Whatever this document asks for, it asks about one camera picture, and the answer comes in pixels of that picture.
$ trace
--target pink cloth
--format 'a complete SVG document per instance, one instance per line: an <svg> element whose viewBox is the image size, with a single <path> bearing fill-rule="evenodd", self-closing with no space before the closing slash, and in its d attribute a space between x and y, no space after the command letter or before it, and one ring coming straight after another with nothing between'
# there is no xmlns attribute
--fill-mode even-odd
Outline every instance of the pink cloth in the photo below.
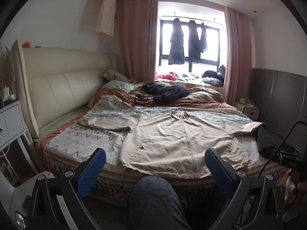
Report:
<svg viewBox="0 0 307 230"><path fill-rule="evenodd" d="M179 79L177 78L177 76L174 75L174 74L157 74L157 75L156 75L156 79L158 79L158 78L161 78L161 79L169 79L169 80L172 80L172 81L179 80Z"/></svg>
<svg viewBox="0 0 307 230"><path fill-rule="evenodd" d="M119 0L117 30L128 79L142 82L156 73L159 0Z"/></svg>
<svg viewBox="0 0 307 230"><path fill-rule="evenodd" d="M234 106L239 98L248 97L254 61L254 35L251 18L247 15L225 7L225 19L228 54L223 99Z"/></svg>

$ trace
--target patterned pants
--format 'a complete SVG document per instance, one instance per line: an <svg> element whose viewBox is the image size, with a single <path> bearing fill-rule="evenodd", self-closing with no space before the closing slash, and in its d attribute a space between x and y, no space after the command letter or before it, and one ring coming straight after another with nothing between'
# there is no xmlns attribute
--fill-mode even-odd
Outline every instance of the patterned pants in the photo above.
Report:
<svg viewBox="0 0 307 230"><path fill-rule="evenodd" d="M128 230L191 230L172 186L158 176L142 178L129 204Z"/></svg>

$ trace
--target white nightstand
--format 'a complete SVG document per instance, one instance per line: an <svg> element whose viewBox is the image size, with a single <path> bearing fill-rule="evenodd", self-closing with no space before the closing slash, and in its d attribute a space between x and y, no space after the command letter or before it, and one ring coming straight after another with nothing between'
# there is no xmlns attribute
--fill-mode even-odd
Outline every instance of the white nightstand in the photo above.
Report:
<svg viewBox="0 0 307 230"><path fill-rule="evenodd" d="M20 137L24 135L26 140L28 140L25 132L26 127L21 113L20 102L18 100L0 109L0 151L3 153L3 149L7 147L9 143L17 140L32 170L35 174L38 174Z"/></svg>
<svg viewBox="0 0 307 230"><path fill-rule="evenodd" d="M257 107L248 106L246 104L235 103L235 107L238 111L242 112L244 115L248 116L251 120L257 121L260 110Z"/></svg>

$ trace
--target blue textured pad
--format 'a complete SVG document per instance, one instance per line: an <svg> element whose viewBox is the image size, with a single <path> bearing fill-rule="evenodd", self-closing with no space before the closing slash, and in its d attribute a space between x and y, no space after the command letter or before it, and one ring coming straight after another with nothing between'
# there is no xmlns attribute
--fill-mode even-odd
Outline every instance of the blue textured pad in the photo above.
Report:
<svg viewBox="0 0 307 230"><path fill-rule="evenodd" d="M223 196L231 199L235 192L235 181L225 171L219 160L209 151L205 153L205 163Z"/></svg>
<svg viewBox="0 0 307 230"><path fill-rule="evenodd" d="M106 152L101 149L76 183L76 194L80 200L88 196L105 163Z"/></svg>

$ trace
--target silver bolt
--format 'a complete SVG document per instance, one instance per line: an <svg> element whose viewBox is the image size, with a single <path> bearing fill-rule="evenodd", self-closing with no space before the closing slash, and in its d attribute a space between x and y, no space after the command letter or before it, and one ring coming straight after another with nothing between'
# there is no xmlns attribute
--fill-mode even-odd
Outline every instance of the silver bolt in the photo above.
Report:
<svg viewBox="0 0 307 230"><path fill-rule="evenodd" d="M65 173L65 176L66 177L71 177L73 175L73 172L72 171L67 171L66 173Z"/></svg>
<svg viewBox="0 0 307 230"><path fill-rule="evenodd" d="M238 172L238 175L241 176L241 177L246 176L246 174L245 174L243 171L239 171L239 172Z"/></svg>
<svg viewBox="0 0 307 230"><path fill-rule="evenodd" d="M273 180L273 176L267 175L267 179L271 181L271 180Z"/></svg>
<svg viewBox="0 0 307 230"><path fill-rule="evenodd" d="M44 175L39 175L39 176L37 177L37 179L38 179L39 181L41 181L42 179L44 179Z"/></svg>

